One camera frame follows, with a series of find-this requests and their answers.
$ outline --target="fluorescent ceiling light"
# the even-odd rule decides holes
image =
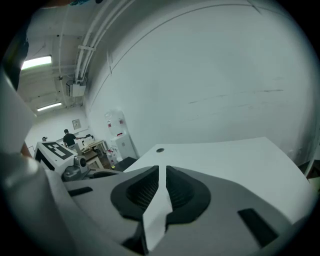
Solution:
[[[55,104],[52,104],[52,105],[49,105],[49,106],[44,106],[44,107],[38,108],[37,110],[38,111],[46,110],[46,109],[50,109],[50,108],[53,108],[53,107],[56,107],[56,106],[60,106],[60,105],[61,105],[61,102],[55,103]]]
[[[30,60],[26,60],[23,65],[22,65],[22,70],[25,70],[27,68],[31,68],[34,66],[39,66],[43,64],[49,64],[51,63],[51,56],[45,56],[45,57],[40,57],[40,58],[34,58]]]

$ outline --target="white wall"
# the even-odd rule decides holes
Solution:
[[[109,141],[104,114],[119,107],[140,156],[155,144],[267,137],[305,162],[320,78],[303,33],[281,10],[186,2],[154,11],[118,47],[100,43],[85,101],[93,134]]]
[[[81,128],[74,130],[72,121],[76,119],[80,119]],[[42,137],[47,137],[47,141],[58,141],[63,144],[64,129],[79,137],[90,134],[88,120],[82,107],[60,109],[39,115],[26,136],[25,143],[28,147],[33,146],[36,149],[37,142],[41,142]],[[75,142],[82,148],[81,140]]]

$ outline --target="ceiling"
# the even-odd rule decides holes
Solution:
[[[29,49],[26,61],[47,55],[52,57],[52,64],[31,67],[22,70],[20,74],[18,93],[36,115],[82,104],[82,97],[65,95],[65,84],[73,79],[78,46],[82,44],[82,38],[100,7],[95,1],[89,1],[79,6],[39,9],[32,16],[27,30]],[[59,44],[64,19],[60,82]],[[56,102],[62,102],[62,106],[37,111],[38,108]]]

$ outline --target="white tabletop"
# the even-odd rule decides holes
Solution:
[[[166,191],[167,165],[236,182],[277,208],[291,223],[308,215],[317,198],[298,167],[265,137],[216,143],[157,144],[125,172],[156,165],[159,166],[159,189],[149,206],[155,208],[148,208],[143,215],[145,229],[156,219],[151,215],[157,214],[159,205],[170,202]],[[170,207],[167,205],[162,211],[170,213]]]

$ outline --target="black rubber strip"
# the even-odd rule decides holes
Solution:
[[[88,193],[90,191],[94,191],[94,190],[91,187],[85,186],[85,187],[69,190],[68,193],[71,197],[75,197],[75,196]]]
[[[254,209],[240,210],[238,214],[261,247],[265,247],[278,237]]]

